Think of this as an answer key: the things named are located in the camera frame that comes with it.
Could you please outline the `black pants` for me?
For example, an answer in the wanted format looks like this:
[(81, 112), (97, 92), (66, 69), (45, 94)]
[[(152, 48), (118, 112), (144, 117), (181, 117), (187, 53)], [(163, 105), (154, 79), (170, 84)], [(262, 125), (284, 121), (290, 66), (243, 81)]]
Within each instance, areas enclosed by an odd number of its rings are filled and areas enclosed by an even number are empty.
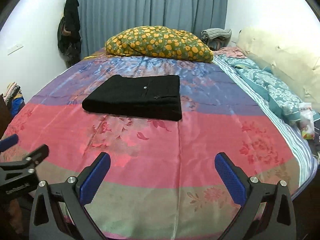
[(114, 75), (82, 102), (90, 113), (180, 121), (180, 77)]

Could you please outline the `dark wooden cabinet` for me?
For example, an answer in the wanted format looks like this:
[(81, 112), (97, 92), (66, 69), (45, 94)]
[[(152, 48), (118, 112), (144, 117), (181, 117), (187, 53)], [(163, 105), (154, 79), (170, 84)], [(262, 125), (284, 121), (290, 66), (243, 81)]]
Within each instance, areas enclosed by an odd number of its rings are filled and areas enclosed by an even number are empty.
[(0, 138), (3, 137), (8, 125), (11, 123), (12, 117), (4, 102), (3, 95), (0, 96)]

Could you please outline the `pile of clothes on cabinet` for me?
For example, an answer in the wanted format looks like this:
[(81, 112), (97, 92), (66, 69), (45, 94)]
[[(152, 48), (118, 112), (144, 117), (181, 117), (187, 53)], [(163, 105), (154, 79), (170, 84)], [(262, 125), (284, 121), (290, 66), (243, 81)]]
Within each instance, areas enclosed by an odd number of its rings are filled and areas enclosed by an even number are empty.
[(3, 95), (3, 99), (12, 118), (14, 118), (25, 106), (21, 87), (16, 82), (8, 84), (7, 90)]

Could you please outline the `striped bed sheet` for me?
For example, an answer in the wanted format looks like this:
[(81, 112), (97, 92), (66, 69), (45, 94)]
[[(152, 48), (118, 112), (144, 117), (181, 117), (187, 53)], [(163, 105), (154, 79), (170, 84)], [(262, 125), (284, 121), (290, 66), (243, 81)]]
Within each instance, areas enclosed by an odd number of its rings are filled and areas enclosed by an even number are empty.
[(236, 67), (225, 56), (214, 56), (213, 62), (257, 102), (284, 137), (300, 168), (299, 189), (292, 195), (296, 198), (311, 183), (318, 168), (318, 161), (296, 125), (299, 119), (298, 108), (295, 107), (293, 114), (289, 113), (291, 103), (285, 101), (287, 95), (294, 98), (297, 96), (269, 71), (260, 70), (251, 64), (248, 68)]

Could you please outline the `white plastic snack bag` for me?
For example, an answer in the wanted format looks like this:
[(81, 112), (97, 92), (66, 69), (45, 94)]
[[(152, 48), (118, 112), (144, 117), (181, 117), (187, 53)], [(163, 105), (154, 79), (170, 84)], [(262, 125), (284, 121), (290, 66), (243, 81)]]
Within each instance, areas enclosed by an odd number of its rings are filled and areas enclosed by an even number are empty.
[(299, 104), (299, 129), (302, 137), (306, 140), (315, 138), (314, 118), (311, 103), (302, 102)]

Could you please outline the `colourful satin bedspread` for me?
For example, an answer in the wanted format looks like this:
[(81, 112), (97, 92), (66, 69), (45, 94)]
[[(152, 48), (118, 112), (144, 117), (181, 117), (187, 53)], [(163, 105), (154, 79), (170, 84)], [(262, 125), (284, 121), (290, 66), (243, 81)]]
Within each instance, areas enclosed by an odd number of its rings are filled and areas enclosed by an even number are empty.
[[(178, 75), (178, 122), (87, 113), (82, 101), (109, 77)], [(238, 211), (214, 167), (225, 152), (249, 176), (300, 186), (295, 151), (275, 124), (220, 67), (150, 57), (97, 56), (55, 78), (5, 132), (19, 142), (1, 155), (17, 161), (42, 144), (40, 179), (59, 183), (101, 152), (111, 168), (87, 210), (119, 239), (215, 239)]]

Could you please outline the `teal floral blanket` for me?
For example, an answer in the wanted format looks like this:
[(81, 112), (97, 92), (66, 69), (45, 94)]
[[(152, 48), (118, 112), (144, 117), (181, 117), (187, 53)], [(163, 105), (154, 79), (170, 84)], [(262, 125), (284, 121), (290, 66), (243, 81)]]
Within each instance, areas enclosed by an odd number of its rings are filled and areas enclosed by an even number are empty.
[(219, 58), (233, 67), (249, 87), (268, 102), (269, 109), (277, 117), (291, 125), (300, 121), (299, 104), (303, 101), (285, 82), (272, 74), (270, 67), (259, 68), (249, 58), (240, 59), (223, 54)]

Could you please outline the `dark hanging clothes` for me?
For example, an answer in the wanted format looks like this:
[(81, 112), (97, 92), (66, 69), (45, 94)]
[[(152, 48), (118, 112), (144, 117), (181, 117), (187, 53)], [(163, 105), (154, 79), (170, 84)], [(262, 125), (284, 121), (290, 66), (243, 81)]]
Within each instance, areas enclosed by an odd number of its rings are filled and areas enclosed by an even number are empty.
[(78, 63), (81, 56), (78, 7), (78, 0), (66, 0), (63, 17), (57, 30), (57, 46), (67, 68)]

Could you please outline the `cream headboard cushion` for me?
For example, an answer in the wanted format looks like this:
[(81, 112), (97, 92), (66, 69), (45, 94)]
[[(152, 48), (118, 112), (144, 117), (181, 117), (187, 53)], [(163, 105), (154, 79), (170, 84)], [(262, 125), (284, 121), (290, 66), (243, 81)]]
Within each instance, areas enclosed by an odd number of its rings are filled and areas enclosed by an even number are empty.
[(246, 27), (240, 31), (236, 46), (259, 67), (270, 67), (274, 76), (319, 111), (319, 45), (304, 45)]

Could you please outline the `blue-grey curtain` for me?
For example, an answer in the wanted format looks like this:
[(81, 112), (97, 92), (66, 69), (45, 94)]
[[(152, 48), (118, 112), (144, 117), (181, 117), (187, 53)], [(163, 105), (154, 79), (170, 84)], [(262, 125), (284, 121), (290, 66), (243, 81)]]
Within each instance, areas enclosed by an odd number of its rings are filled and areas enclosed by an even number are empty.
[(196, 36), (225, 27), (227, 0), (78, 0), (82, 56), (132, 27), (163, 25)]

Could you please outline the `green orange floral pillow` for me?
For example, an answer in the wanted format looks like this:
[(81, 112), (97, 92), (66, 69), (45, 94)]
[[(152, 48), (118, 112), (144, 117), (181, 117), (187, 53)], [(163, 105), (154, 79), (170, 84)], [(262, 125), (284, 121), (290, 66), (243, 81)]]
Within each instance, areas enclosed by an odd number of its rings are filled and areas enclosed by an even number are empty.
[(140, 26), (124, 30), (105, 43), (116, 56), (149, 56), (210, 63), (214, 54), (197, 36), (165, 26)]

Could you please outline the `grey knitted cloth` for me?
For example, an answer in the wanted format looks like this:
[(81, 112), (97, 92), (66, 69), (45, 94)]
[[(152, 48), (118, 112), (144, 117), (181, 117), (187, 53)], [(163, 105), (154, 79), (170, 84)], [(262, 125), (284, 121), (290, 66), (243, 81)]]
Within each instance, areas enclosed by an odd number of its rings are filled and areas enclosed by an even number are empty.
[(201, 32), (201, 40), (213, 51), (226, 47), (231, 36), (231, 29), (210, 28)]

